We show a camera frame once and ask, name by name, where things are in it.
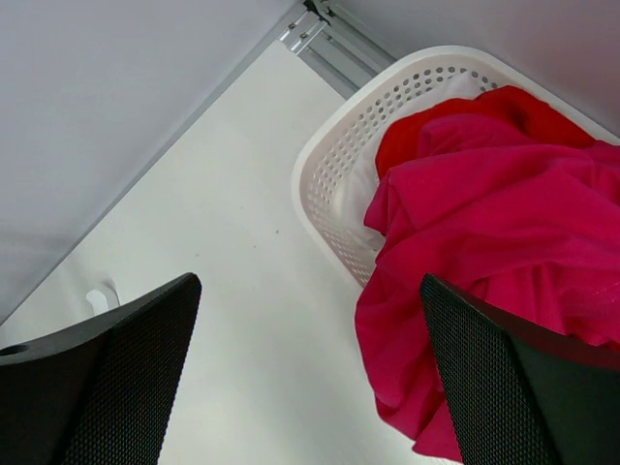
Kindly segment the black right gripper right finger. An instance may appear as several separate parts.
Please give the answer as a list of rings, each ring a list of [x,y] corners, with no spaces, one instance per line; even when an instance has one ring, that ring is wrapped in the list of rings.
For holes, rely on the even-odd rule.
[[[419,294],[464,463],[618,463],[618,353],[432,274]]]

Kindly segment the red t shirt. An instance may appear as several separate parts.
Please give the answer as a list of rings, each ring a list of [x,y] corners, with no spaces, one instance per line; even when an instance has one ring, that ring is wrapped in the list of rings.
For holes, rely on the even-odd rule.
[[[439,120],[502,123],[535,142],[587,148],[595,139],[548,103],[525,90],[506,85],[480,94],[474,99],[451,98],[398,118],[390,124],[375,158],[377,174],[419,157],[422,129]]]

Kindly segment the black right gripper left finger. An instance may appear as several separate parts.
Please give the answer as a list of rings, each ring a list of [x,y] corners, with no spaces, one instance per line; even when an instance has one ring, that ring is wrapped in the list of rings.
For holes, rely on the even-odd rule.
[[[1,351],[4,464],[155,464],[197,318],[186,273]]]

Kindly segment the white t shirt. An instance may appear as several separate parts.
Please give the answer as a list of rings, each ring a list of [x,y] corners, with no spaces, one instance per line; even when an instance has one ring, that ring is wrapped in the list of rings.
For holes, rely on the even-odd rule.
[[[459,74],[449,77],[431,90],[398,104],[395,113],[390,115],[386,122],[379,124],[377,133],[360,149],[359,156],[341,188],[342,225],[359,246],[379,251],[385,243],[384,237],[379,232],[364,225],[364,217],[379,186],[375,158],[389,126],[398,119],[430,109],[445,100],[452,98],[472,100],[480,93],[477,81],[470,75]]]

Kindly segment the magenta pink t shirt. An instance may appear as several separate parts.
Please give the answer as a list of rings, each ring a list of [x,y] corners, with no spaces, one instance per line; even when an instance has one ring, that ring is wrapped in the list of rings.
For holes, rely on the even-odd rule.
[[[535,142],[502,123],[426,125],[366,213],[385,239],[356,305],[380,418],[460,460],[419,286],[434,274],[525,320],[619,348],[619,149]]]

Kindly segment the white perforated plastic basket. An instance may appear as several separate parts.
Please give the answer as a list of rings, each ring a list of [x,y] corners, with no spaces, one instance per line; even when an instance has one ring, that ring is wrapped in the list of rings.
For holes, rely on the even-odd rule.
[[[596,140],[619,138],[498,58],[467,46],[433,46],[411,53],[365,83],[302,148],[293,171],[295,212],[345,279],[365,286],[376,254],[342,226],[342,194],[361,150],[402,106],[458,74],[480,90],[513,85],[546,102]]]

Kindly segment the aluminium corner frame post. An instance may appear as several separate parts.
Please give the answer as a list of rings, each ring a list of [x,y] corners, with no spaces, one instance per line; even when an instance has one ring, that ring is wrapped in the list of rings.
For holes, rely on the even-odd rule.
[[[397,60],[338,1],[301,1],[283,22],[279,41],[345,99]]]

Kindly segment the silver clothes rack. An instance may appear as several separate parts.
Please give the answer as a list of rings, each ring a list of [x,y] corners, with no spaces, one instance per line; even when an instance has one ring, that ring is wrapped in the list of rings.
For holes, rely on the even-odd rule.
[[[93,315],[98,316],[120,306],[120,298],[111,279],[99,281],[86,293]]]

